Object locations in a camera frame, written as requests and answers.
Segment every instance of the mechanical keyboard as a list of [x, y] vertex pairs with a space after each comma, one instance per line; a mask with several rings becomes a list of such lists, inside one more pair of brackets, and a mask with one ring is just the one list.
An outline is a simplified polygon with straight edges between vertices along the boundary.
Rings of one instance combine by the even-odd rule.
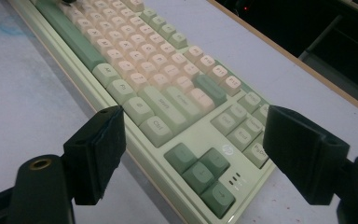
[[11, 0], [95, 110], [122, 105], [127, 149], [188, 223], [234, 223], [275, 165], [269, 103], [143, 0]]

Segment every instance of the green key cluster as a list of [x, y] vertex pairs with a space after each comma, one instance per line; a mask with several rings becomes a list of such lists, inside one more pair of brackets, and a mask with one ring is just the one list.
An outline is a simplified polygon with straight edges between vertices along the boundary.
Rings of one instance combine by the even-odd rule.
[[218, 181], [220, 175], [229, 167], [229, 162], [215, 148], [197, 159], [191, 150], [181, 143], [164, 157], [218, 218], [234, 204], [234, 196]]

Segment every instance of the white table surface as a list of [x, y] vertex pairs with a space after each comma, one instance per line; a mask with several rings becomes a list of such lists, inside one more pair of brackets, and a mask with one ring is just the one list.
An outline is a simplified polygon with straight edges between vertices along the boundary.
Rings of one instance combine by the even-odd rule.
[[[282, 56], [207, 1], [145, 0], [275, 105], [294, 109], [351, 145], [358, 156], [358, 107]], [[62, 144], [93, 110], [21, 18], [0, 1], [0, 191], [33, 157], [62, 154]], [[239, 223], [337, 223], [330, 206], [310, 206], [276, 169]], [[75, 206], [76, 223], [180, 223], [125, 156], [97, 206]]]

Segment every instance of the threaded hole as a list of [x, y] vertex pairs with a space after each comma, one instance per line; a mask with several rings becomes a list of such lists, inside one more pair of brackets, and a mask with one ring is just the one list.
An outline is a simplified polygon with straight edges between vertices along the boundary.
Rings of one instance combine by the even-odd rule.
[[31, 163], [31, 170], [42, 170], [51, 165], [51, 159], [41, 159]]

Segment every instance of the space bar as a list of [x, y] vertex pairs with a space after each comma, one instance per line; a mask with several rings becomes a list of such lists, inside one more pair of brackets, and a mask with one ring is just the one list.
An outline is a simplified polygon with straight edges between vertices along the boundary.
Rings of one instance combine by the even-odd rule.
[[103, 56], [66, 18], [54, 0], [39, 0], [34, 5], [89, 71], [92, 71], [99, 63], [105, 63]]

